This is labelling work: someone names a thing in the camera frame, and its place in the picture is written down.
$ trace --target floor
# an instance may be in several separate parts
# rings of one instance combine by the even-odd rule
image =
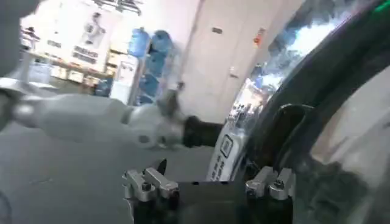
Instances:
[[[204,180],[212,148],[140,150],[120,142],[65,142],[10,124],[0,134],[0,223],[129,223],[125,170],[167,158],[166,176]]]

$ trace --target silver bracket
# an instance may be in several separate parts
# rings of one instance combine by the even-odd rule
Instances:
[[[156,188],[153,184],[147,182],[142,174],[136,170],[127,171],[123,178],[125,178],[130,185],[125,186],[125,198],[130,200],[137,198],[139,201],[147,202],[156,197]]]
[[[277,172],[272,167],[263,167],[253,180],[246,182],[246,191],[255,198],[260,198],[264,195],[266,187],[276,178]]]
[[[276,200],[286,200],[294,186],[295,174],[291,169],[283,168],[278,178],[269,186],[269,194]]]
[[[147,168],[144,171],[145,180],[158,187],[163,198],[171,198],[179,192],[179,184],[169,181],[154,168]]]

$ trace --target sign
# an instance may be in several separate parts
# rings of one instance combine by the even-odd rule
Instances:
[[[253,42],[256,44],[256,47],[260,46],[265,33],[266,33],[266,29],[264,28],[260,28],[260,30],[257,32],[256,37],[253,39]]]
[[[82,3],[84,14],[80,15],[78,40],[72,49],[70,62],[103,71],[110,49],[113,28],[121,20],[119,13]]]
[[[119,12],[100,9],[93,2],[42,2],[34,18],[41,38],[36,50],[103,72],[112,33],[121,19]]]

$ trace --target white wall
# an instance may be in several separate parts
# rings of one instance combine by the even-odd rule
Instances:
[[[148,32],[165,30],[183,52],[190,40],[200,0],[147,0],[142,9]]]
[[[205,5],[211,5],[212,9],[205,9],[205,7],[201,8],[199,12],[200,17],[206,13],[205,10],[215,13],[213,16],[218,16],[221,9],[226,7],[224,1],[206,0],[206,2],[210,1],[214,4]],[[205,121],[223,121],[226,115],[228,115],[232,103],[245,79],[249,76],[259,59],[261,57],[262,59],[266,58],[264,55],[268,52],[269,44],[283,29],[285,23],[299,8],[302,1],[303,0],[240,1],[242,5],[245,5],[245,7],[242,7],[241,9],[245,10],[245,14],[242,16],[242,14],[239,13],[238,15],[242,16],[242,18],[236,19],[243,20],[244,25],[240,31],[239,42],[235,46],[235,54],[231,61],[229,60],[226,62],[228,67],[234,68],[233,71],[230,72],[237,76],[237,79],[231,79],[228,76],[228,71],[226,71],[226,74],[214,74],[212,68],[210,68],[209,71],[202,71],[207,73],[205,75],[206,77],[215,77],[216,75],[220,77],[221,80],[218,82],[218,85],[223,86],[223,90],[219,95],[219,100],[216,102],[218,106],[211,107],[207,105],[206,102],[208,102],[208,100],[205,99],[205,97],[202,97],[202,93],[209,91],[210,85],[204,85],[204,80],[200,80],[201,78],[197,75],[199,74],[199,71],[196,70],[199,70],[201,66],[197,66],[196,60],[192,60],[192,58],[199,58],[200,55],[190,55],[188,61],[184,65],[185,72],[183,73],[183,80],[186,81],[187,88],[184,89],[184,93],[182,93],[182,96],[180,97],[180,103],[182,104],[185,113],[194,114]],[[256,47],[254,38],[260,28],[266,29],[266,34],[263,37],[260,47]],[[191,43],[190,48],[200,47],[192,45],[195,43],[196,41]],[[204,44],[202,45],[202,48],[212,49],[212,47],[205,46]]]

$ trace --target black frame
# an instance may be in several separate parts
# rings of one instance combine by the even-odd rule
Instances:
[[[292,142],[300,142],[305,153],[314,144],[321,130],[337,109],[359,87],[390,65],[390,9],[377,9],[386,1],[370,1],[365,9],[351,17],[327,37],[292,71],[259,115],[257,127],[248,143],[248,160],[256,170],[248,171],[251,178],[259,167],[286,167],[279,164],[290,150]],[[269,135],[278,119],[275,114],[284,105],[312,108],[285,139]],[[280,148],[265,147],[269,141],[279,142]]]

